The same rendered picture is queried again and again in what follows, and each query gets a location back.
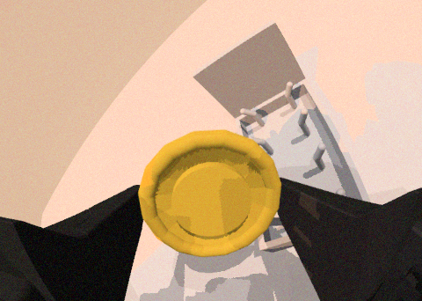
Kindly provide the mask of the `grey dish rack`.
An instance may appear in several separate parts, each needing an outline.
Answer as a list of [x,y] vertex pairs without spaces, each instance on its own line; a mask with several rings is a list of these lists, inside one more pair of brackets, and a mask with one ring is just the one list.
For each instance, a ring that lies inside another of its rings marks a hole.
[[[194,71],[193,78],[256,140],[279,178],[370,202],[340,133],[309,86],[277,23],[260,26]],[[259,251],[293,247],[278,212]]]

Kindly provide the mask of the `yellow plate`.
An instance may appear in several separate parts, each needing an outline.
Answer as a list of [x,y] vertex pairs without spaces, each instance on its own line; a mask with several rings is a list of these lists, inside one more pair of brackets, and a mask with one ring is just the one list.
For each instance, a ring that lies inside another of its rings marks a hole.
[[281,181],[256,140],[227,129],[193,131],[166,143],[138,191],[144,223],[187,255],[229,255],[267,231]]

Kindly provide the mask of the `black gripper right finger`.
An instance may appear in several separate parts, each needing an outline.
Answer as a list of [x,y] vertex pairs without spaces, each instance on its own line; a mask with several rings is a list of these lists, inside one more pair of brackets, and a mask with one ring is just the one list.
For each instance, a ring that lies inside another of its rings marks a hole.
[[278,217],[319,300],[372,301],[422,220],[422,188],[377,205],[279,179]]

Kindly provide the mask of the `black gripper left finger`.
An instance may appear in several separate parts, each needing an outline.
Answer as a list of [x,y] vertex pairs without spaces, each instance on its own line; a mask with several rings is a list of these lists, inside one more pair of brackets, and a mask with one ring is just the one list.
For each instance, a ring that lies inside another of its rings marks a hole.
[[140,244],[141,185],[52,226],[0,217],[0,270],[45,301],[124,301]]

